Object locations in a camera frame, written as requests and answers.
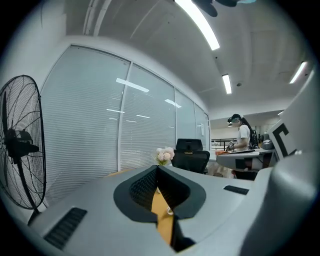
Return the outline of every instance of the office room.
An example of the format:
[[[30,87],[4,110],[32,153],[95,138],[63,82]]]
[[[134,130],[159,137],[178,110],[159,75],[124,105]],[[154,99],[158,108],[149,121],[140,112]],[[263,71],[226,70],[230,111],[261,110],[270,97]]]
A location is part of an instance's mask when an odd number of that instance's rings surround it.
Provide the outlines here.
[[[319,67],[286,6],[24,5],[0,59],[0,198],[21,243],[13,250],[300,248],[319,204]]]

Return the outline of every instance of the fan guard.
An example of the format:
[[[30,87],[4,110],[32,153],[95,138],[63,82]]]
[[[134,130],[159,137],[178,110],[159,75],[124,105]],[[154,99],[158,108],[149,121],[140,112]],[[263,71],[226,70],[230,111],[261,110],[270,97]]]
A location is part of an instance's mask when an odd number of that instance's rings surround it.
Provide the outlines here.
[[[0,185],[18,206],[36,210],[46,191],[46,154],[40,94],[27,75],[0,91]]]

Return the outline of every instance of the chair headrest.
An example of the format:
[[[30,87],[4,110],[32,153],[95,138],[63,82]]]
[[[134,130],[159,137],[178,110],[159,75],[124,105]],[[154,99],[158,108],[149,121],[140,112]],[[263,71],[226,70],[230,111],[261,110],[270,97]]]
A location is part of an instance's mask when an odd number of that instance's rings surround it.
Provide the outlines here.
[[[178,138],[175,146],[176,150],[198,151],[203,150],[201,139],[195,138]]]

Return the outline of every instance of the window blind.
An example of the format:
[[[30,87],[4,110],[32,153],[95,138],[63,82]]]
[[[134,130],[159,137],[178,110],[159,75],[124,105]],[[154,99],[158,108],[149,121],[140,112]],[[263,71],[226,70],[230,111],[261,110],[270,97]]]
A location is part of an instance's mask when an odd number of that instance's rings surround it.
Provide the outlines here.
[[[196,117],[194,102],[175,90],[177,139],[196,139]]]
[[[71,46],[41,92],[49,204],[116,172],[120,109],[129,62]]]
[[[175,147],[175,90],[162,79],[132,66],[124,96],[121,170],[156,164],[156,149]]]

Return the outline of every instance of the vent grille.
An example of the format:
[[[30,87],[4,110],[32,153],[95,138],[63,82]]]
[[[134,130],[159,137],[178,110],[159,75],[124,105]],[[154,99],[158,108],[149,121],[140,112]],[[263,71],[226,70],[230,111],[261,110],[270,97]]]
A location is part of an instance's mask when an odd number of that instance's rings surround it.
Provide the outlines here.
[[[75,207],[72,208],[53,227],[53,229],[44,237],[44,239],[53,246],[62,250],[86,214],[86,210]]]

